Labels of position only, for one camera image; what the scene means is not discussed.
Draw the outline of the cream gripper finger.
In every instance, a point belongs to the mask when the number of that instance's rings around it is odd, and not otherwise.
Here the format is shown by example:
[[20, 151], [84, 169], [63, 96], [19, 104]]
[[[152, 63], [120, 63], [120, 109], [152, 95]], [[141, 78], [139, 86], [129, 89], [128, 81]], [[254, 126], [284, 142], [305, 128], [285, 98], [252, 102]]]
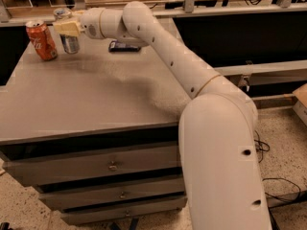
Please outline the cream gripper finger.
[[60, 35], [80, 36], [83, 27], [78, 18], [57, 20], [53, 23], [54, 29]]

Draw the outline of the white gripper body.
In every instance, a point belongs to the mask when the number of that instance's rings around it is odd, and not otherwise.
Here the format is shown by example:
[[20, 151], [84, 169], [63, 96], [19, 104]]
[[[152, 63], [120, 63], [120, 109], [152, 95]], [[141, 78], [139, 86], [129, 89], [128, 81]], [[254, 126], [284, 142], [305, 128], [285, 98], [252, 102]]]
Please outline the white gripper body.
[[84, 11], [80, 16], [82, 29], [89, 38], [104, 39], [100, 23], [102, 11], [101, 8], [92, 8]]

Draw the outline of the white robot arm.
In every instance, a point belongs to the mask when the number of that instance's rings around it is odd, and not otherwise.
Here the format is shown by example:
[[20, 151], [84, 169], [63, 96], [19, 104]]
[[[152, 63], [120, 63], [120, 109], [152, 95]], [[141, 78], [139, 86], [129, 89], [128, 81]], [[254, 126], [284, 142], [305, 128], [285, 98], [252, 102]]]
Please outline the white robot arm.
[[258, 112], [246, 93], [164, 29], [142, 2], [78, 11], [54, 28], [151, 46], [188, 94], [178, 145], [193, 230], [272, 230], [254, 142]]

